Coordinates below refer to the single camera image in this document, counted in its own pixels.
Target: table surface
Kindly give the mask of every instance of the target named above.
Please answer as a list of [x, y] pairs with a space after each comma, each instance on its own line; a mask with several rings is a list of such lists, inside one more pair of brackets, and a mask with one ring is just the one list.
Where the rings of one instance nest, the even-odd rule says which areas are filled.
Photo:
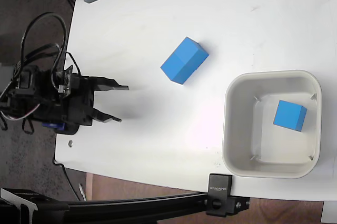
[[[337, 200], [336, 13], [337, 0], [76, 0], [68, 51], [84, 75], [114, 78], [130, 91], [96, 92], [94, 107], [123, 121], [94, 121], [74, 136], [57, 135], [56, 160], [99, 175], [207, 191], [210, 173], [230, 174], [222, 160], [230, 82], [248, 72], [301, 69], [317, 77], [323, 92], [316, 167], [300, 179], [234, 177], [232, 194]], [[160, 66], [186, 36], [210, 56], [179, 85]]]

